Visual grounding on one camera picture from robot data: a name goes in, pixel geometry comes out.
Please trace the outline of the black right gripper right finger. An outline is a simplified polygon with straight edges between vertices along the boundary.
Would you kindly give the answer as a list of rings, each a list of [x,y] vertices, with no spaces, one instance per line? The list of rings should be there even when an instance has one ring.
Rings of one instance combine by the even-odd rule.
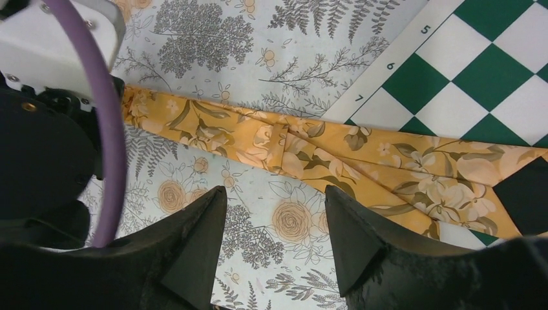
[[[433,240],[326,187],[340,295],[350,309],[546,309],[547,239],[481,250]]]

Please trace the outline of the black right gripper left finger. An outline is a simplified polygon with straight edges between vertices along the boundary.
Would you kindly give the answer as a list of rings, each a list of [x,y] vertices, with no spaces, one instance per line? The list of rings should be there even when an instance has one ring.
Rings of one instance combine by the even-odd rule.
[[[4,245],[1,308],[210,309],[226,212],[218,186],[103,248]]]

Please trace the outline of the yellow patterned tie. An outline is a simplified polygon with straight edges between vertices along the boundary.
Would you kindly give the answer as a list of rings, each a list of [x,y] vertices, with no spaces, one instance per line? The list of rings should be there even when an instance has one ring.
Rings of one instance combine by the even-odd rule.
[[[124,121],[182,145],[343,190],[433,239],[441,222],[547,236],[547,150],[330,123],[127,86]]]

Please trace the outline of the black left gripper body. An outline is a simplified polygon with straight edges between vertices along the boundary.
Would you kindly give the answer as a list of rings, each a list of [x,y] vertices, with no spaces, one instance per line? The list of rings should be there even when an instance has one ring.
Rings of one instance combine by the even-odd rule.
[[[1,76],[1,241],[78,249],[90,228],[79,197],[103,177],[96,109],[68,90],[14,89],[14,80]]]

